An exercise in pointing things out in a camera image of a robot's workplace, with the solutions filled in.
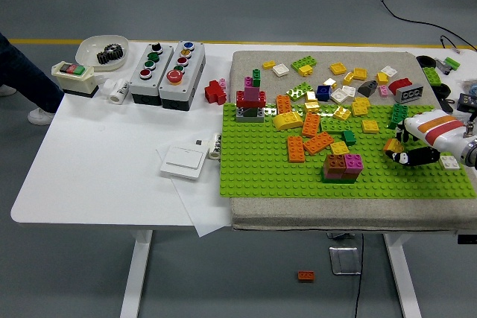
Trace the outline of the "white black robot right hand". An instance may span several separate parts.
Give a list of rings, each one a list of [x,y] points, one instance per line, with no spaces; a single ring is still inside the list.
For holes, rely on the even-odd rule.
[[[406,166],[427,165],[437,162],[442,153],[451,153],[461,164],[476,166],[476,137],[465,136],[466,127],[456,117],[441,109],[422,112],[399,122],[396,138],[407,142],[409,139],[421,140],[426,145],[408,152],[385,154]]]

